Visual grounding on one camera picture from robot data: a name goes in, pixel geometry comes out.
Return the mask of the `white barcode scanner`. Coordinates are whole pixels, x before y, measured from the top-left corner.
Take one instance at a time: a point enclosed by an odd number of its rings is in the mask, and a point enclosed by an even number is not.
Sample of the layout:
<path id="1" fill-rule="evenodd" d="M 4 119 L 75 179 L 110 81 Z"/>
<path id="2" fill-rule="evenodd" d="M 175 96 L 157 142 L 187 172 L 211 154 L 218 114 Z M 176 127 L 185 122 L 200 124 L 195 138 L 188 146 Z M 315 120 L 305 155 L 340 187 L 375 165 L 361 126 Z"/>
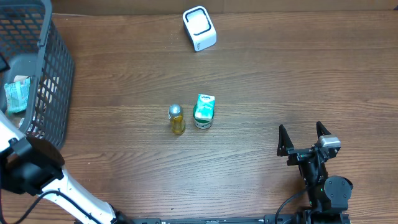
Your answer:
<path id="1" fill-rule="evenodd" d="M 217 33 L 208 11 L 203 6 L 186 10 L 183 15 L 183 26 L 193 49 L 202 51 L 216 44 Z"/>

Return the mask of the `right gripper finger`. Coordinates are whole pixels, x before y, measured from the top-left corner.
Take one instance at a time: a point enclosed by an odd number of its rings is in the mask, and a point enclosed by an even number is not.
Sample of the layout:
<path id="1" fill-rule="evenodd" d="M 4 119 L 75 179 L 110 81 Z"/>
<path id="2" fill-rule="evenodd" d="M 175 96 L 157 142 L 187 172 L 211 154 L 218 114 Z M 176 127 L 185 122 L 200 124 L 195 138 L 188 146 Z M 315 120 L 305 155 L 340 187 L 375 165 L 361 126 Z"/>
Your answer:
<path id="1" fill-rule="evenodd" d="M 326 127 L 324 127 L 321 121 L 317 121 L 316 128 L 318 138 L 325 135 L 331 135 L 331 132 L 329 132 Z"/>
<path id="2" fill-rule="evenodd" d="M 288 156 L 289 151 L 294 150 L 294 145 L 290 140 L 286 128 L 283 124 L 279 126 L 279 143 L 277 146 L 278 156 Z"/>

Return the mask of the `teal snack packet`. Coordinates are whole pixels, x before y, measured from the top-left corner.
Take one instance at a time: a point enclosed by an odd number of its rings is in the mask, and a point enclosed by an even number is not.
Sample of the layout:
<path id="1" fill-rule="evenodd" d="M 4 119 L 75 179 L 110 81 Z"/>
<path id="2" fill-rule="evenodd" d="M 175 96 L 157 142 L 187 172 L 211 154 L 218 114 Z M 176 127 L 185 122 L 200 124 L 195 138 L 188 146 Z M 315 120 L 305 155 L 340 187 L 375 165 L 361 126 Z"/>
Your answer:
<path id="1" fill-rule="evenodd" d="M 27 109 L 30 91 L 30 78 L 8 83 L 4 86 L 7 103 L 7 113 L 19 113 Z"/>

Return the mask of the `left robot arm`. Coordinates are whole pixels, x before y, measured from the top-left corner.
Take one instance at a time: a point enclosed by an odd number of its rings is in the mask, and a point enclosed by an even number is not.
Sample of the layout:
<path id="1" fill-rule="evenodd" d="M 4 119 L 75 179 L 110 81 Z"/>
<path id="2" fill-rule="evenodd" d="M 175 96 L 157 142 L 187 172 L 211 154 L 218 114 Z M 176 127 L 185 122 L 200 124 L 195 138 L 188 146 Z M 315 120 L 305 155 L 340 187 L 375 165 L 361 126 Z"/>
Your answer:
<path id="1" fill-rule="evenodd" d="M 1 113 L 1 188 L 39 196 L 18 223 L 43 198 L 58 204 L 81 223 L 132 223 L 71 178 L 64 165 L 63 157 L 51 142 L 26 136 Z"/>

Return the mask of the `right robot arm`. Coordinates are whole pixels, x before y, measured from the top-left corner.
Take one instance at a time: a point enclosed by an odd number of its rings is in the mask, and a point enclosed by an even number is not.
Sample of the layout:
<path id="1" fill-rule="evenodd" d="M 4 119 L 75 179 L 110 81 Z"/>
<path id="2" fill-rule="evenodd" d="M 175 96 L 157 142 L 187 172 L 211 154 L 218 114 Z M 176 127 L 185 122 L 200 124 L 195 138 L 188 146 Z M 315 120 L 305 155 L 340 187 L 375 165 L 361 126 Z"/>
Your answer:
<path id="1" fill-rule="evenodd" d="M 342 176 L 329 176 L 325 163 L 336 157 L 341 141 L 327 130 L 321 122 L 316 123 L 318 140 L 310 148 L 296 149 L 286 128 L 279 126 L 277 155 L 287 157 L 288 166 L 298 166 L 305 188 L 288 198 L 277 210 L 275 223 L 282 223 L 280 212 L 292 200 L 308 195 L 309 206 L 302 207 L 289 216 L 286 223 L 337 224 L 350 223 L 348 200 L 353 190 L 352 182 Z"/>

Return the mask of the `green lid white jar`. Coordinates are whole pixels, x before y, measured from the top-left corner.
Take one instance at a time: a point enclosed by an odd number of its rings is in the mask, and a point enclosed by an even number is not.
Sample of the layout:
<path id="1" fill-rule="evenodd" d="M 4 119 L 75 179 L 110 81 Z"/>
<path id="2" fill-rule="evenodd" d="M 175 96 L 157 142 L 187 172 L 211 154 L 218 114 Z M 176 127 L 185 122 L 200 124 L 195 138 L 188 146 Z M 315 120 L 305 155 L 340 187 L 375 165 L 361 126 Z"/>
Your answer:
<path id="1" fill-rule="evenodd" d="M 193 107 L 193 119 L 195 121 L 195 126 L 200 129 L 210 128 L 213 124 L 215 112 L 214 111 L 211 112 L 210 119 L 201 119 L 198 116 L 196 116 L 196 112 L 197 112 L 197 105 Z"/>

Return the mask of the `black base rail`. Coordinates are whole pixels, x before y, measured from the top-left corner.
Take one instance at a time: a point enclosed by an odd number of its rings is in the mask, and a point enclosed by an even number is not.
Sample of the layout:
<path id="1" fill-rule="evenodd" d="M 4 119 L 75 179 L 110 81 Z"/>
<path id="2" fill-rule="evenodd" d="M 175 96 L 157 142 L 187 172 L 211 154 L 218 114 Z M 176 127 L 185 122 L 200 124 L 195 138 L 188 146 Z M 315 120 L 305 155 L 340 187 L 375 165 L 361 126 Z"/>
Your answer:
<path id="1" fill-rule="evenodd" d="M 239 217 L 239 218 L 192 218 L 192 219 L 171 219 L 160 218 L 133 218 L 133 224 L 294 224 L 305 223 L 296 215 L 279 215 L 275 222 L 275 215 L 264 215 L 263 217 Z"/>

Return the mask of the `yellow liquid bottle silver cap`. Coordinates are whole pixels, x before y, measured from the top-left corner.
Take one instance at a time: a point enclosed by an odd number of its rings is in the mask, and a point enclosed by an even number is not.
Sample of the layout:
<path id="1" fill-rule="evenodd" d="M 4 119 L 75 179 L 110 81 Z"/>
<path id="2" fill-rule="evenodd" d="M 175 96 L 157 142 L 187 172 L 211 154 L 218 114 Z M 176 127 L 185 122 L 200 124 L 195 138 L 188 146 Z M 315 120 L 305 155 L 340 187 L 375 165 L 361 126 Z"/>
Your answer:
<path id="1" fill-rule="evenodd" d="M 183 118 L 183 108 L 180 105 L 173 104 L 169 107 L 169 121 L 171 130 L 175 134 L 183 134 L 185 131 L 185 120 Z"/>

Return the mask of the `grey plastic mesh basket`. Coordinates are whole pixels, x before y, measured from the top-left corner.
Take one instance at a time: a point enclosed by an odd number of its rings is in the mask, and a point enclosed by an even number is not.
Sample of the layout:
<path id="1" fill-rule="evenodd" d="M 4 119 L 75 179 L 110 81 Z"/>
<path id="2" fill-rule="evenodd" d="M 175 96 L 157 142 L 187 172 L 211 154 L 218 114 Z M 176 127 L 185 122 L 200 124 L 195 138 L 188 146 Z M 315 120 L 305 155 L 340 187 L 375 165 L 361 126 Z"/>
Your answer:
<path id="1" fill-rule="evenodd" d="M 10 66 L 1 72 L 1 85 L 12 83 L 17 76 L 30 78 L 27 109 L 19 127 L 22 132 L 26 133 L 31 123 L 43 79 L 59 77 L 57 93 L 44 116 L 45 134 L 36 138 L 46 139 L 61 149 L 67 132 L 75 63 L 52 21 L 50 1 L 1 1 L 1 54 Z"/>

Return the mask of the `brown snack bag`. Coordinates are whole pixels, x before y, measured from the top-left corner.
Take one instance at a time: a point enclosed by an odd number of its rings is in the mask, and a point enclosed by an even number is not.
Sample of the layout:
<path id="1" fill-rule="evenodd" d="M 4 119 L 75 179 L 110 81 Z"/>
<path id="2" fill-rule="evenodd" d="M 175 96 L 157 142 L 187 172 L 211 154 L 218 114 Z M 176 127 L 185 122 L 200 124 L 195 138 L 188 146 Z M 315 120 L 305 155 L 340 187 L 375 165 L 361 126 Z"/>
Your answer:
<path id="1" fill-rule="evenodd" d="M 53 96 L 57 93 L 57 85 L 59 77 L 44 78 L 43 84 L 39 85 L 37 97 L 35 99 L 35 110 L 32 115 L 31 123 L 28 125 L 27 134 L 34 135 L 35 137 L 43 138 L 45 134 L 44 120 L 47 110 L 47 105 L 52 102 Z"/>

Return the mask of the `teal tissue pack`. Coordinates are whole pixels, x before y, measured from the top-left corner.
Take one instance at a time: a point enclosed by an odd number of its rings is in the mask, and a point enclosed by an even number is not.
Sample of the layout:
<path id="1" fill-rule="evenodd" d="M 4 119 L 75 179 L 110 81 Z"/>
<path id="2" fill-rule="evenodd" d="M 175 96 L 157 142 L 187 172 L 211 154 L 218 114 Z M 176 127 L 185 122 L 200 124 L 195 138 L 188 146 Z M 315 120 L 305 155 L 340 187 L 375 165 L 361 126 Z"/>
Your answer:
<path id="1" fill-rule="evenodd" d="M 215 110 L 215 97 L 211 95 L 199 94 L 194 110 L 194 117 L 200 120 L 211 121 Z"/>

